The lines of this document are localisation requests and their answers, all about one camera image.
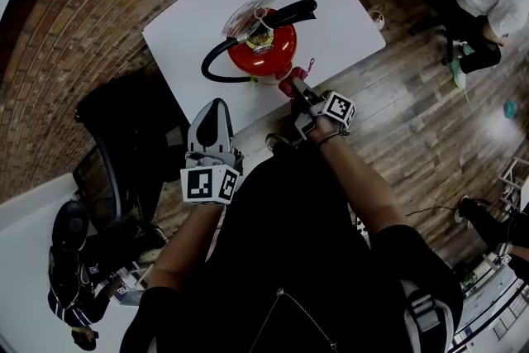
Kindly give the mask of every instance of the teal object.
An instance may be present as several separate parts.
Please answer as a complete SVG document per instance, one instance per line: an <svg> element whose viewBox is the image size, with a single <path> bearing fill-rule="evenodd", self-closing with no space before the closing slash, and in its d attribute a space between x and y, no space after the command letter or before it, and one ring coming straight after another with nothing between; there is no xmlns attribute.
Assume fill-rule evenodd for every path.
<svg viewBox="0 0 529 353"><path fill-rule="evenodd" d="M507 119L513 119L516 116L516 103L512 100L507 100L503 105L503 113Z"/></svg>

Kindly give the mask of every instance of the fire extinguisher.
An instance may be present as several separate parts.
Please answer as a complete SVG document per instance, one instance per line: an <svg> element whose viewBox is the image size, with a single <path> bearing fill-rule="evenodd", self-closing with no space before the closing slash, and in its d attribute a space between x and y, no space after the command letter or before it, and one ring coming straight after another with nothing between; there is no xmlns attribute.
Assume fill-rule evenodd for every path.
<svg viewBox="0 0 529 353"><path fill-rule="evenodd" d="M316 19L315 0L300 0L275 11L269 9L249 30L237 38L227 37L207 54L202 62L204 77L218 83L245 83L252 77L223 77L209 72L209 66L223 51L242 71L259 77L272 76L277 81L286 77L292 68L297 37L293 24Z"/></svg>

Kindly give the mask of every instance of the brick wall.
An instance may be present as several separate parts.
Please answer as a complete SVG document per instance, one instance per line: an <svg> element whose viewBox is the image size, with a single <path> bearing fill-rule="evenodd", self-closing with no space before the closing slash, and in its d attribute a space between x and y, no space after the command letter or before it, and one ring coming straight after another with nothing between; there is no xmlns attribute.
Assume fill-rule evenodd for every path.
<svg viewBox="0 0 529 353"><path fill-rule="evenodd" d="M141 29L175 0L38 0L0 87L0 203L65 172L93 146L74 121L99 84L155 63Z"/></svg>

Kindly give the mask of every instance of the white tabletop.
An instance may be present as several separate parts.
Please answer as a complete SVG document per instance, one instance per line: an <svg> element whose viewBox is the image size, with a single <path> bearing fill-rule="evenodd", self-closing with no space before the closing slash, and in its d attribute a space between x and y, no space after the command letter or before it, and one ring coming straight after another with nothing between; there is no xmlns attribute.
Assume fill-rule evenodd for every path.
<svg viewBox="0 0 529 353"><path fill-rule="evenodd" d="M262 83L215 83L203 77L201 64L207 53L225 40L224 24L250 0L178 0L144 30L143 36L156 63L191 122L214 98L230 108L234 132L255 122L288 98L277 86ZM298 0L276 0L279 8ZM385 46L384 39L358 0L316 0L316 20L295 24L298 49L294 66L308 68L316 62L307 83L316 86ZM243 76L226 52L217 57L213 74Z"/></svg>

